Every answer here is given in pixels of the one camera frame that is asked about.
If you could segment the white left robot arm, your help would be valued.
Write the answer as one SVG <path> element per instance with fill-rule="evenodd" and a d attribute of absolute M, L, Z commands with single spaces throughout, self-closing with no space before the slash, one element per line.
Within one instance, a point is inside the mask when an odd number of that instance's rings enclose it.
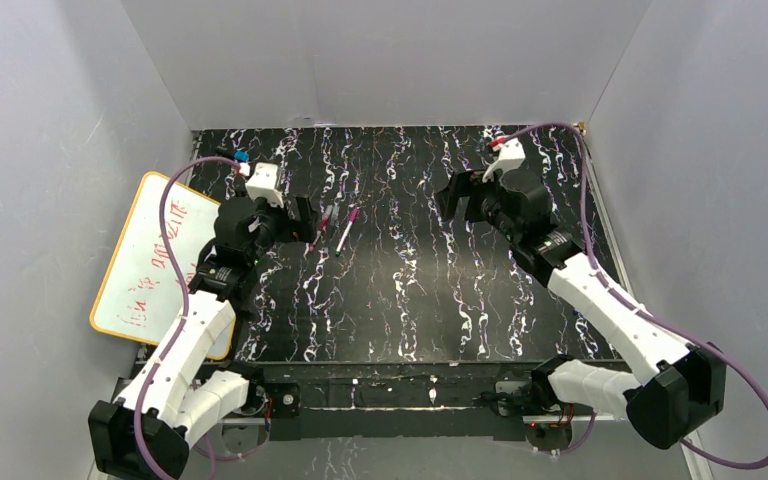
<path fill-rule="evenodd" d="M 193 445 L 246 404 L 251 376 L 241 367 L 220 368 L 198 388 L 192 383 L 254 290 L 260 259 L 277 243 L 313 242 L 320 218 L 304 196 L 290 207 L 250 197 L 220 204 L 178 320 L 117 398 L 100 400 L 90 411 L 101 472 L 119 479 L 177 479 Z"/>

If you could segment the magenta pen cap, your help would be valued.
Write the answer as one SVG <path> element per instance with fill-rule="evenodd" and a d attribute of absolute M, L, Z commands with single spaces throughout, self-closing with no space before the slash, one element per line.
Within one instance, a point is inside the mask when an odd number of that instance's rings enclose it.
<path fill-rule="evenodd" d="M 353 208 L 352 211 L 350 212 L 350 215 L 349 215 L 349 218 L 348 218 L 348 223 L 349 224 L 353 224 L 356 221 L 356 219 L 358 218 L 359 213 L 360 213 L 360 208 L 359 207 Z"/>

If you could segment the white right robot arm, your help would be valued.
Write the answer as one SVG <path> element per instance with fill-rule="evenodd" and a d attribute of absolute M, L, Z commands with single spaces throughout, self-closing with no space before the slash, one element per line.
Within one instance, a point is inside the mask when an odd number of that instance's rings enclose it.
<path fill-rule="evenodd" d="M 612 370 L 559 354 L 536 367 L 517 401 L 529 408 L 586 405 L 630 421 L 650 445 L 667 449 L 721 413 L 726 366 L 710 350 L 643 319 L 621 286 L 557 225 L 547 188 L 522 169 L 450 177 L 435 195 L 440 217 L 486 222 L 508 242 L 515 264 L 580 313 L 620 353 Z"/>

